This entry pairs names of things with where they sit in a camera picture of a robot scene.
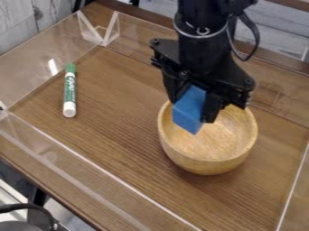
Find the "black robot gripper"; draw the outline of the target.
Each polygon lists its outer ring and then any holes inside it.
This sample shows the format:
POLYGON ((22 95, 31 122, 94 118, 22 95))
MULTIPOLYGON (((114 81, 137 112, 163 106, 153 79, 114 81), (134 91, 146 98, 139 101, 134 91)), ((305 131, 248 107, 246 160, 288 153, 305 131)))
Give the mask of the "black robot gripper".
POLYGON ((244 58, 234 50, 230 30, 210 37, 186 36, 179 33, 177 40, 154 38, 151 58, 163 75, 167 98, 179 101, 191 86, 206 92, 203 122, 214 123, 220 111, 229 105, 244 109, 250 102, 256 87, 253 77, 238 66, 232 54, 244 58))

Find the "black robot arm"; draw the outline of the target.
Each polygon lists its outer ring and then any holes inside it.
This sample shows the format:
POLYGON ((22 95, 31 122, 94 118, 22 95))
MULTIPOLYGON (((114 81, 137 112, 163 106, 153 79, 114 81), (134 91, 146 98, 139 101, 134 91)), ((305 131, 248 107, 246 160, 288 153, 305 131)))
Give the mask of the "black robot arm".
POLYGON ((244 109, 256 87, 253 77, 236 63, 252 57, 234 46, 237 22, 261 40, 260 30, 245 13, 258 0, 178 0, 174 16, 175 40, 154 38, 153 65, 163 75, 167 98, 179 102, 190 87, 206 91, 198 120, 213 123, 226 106, 244 109))

